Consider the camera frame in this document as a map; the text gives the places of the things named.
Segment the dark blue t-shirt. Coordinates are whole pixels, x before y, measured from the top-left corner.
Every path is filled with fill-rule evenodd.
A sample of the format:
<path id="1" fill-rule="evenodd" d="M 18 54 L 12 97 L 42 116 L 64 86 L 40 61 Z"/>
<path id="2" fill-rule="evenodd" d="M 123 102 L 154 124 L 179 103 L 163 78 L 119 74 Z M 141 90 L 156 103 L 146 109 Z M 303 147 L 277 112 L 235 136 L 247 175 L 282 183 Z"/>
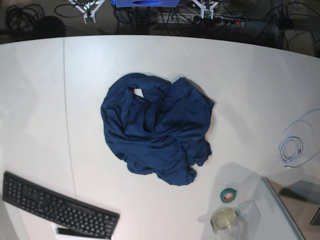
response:
<path id="1" fill-rule="evenodd" d="M 100 107 L 105 142 L 130 172 L 189 185 L 197 176 L 193 166 L 202 166 L 212 153 L 206 134 L 214 104 L 183 77 L 169 82 L 124 75 Z"/>

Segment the green electrical tape roll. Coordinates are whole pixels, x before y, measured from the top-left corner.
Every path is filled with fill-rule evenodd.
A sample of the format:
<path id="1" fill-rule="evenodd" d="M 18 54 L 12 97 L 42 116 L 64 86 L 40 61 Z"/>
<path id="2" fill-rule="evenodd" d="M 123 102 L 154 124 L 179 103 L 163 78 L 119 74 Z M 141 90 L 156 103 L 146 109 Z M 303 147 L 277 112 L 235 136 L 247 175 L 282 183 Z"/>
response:
<path id="1" fill-rule="evenodd" d="M 224 190 L 221 191 L 219 195 L 220 200 L 225 204 L 234 201 L 236 196 L 237 196 L 237 191 L 233 188 L 225 188 Z"/>

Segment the black power strip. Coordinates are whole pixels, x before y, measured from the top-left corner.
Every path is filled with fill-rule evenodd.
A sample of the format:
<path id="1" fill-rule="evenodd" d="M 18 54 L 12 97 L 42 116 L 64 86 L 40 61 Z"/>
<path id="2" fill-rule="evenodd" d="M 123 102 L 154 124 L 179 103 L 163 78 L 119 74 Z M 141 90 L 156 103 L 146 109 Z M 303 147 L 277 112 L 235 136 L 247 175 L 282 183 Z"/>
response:
<path id="1" fill-rule="evenodd" d="M 231 15 L 214 15 L 213 18 L 202 18 L 199 15 L 193 17 L 194 23 L 203 23 L 205 26 L 214 26 L 219 24 L 229 24 L 240 26 L 242 23 L 248 22 L 249 19 L 245 16 L 231 16 Z"/>

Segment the clear glass jar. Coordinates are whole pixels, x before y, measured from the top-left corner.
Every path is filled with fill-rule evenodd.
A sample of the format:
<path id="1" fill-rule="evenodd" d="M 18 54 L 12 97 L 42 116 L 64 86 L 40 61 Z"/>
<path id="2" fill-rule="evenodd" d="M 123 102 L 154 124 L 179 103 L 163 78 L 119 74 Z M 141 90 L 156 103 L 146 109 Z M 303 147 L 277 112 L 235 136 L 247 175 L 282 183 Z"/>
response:
<path id="1" fill-rule="evenodd" d="M 232 208 L 223 207 L 215 211 L 210 224 L 218 240 L 239 240 L 241 237 L 237 212 Z"/>

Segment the blue box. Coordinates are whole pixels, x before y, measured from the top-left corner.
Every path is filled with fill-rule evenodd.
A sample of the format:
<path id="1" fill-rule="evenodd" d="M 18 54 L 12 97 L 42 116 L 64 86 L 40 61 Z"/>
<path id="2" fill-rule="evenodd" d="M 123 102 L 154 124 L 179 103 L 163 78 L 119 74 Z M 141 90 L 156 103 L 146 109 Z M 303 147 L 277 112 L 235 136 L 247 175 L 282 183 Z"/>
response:
<path id="1" fill-rule="evenodd" d="M 117 7 L 176 7 L 180 0 L 112 0 Z"/>

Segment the black computer keyboard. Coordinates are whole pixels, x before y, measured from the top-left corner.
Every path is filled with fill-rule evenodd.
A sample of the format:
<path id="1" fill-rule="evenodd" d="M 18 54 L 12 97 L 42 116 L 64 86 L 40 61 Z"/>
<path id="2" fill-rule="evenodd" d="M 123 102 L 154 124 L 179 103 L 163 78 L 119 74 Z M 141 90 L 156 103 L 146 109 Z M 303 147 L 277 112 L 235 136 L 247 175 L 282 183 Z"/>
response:
<path id="1" fill-rule="evenodd" d="M 120 219 L 118 213 L 62 195 L 8 171 L 3 174 L 2 199 L 81 237 L 110 240 Z"/>

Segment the glass panel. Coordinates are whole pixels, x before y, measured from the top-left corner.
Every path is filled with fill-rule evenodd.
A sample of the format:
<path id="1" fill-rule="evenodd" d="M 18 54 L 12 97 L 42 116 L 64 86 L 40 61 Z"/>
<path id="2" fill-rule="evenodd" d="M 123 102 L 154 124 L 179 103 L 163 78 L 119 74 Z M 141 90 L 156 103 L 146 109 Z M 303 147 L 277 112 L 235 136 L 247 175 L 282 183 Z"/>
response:
<path id="1" fill-rule="evenodd" d="M 275 192 L 306 240 L 320 238 L 320 179 L 302 177 L 263 177 Z"/>

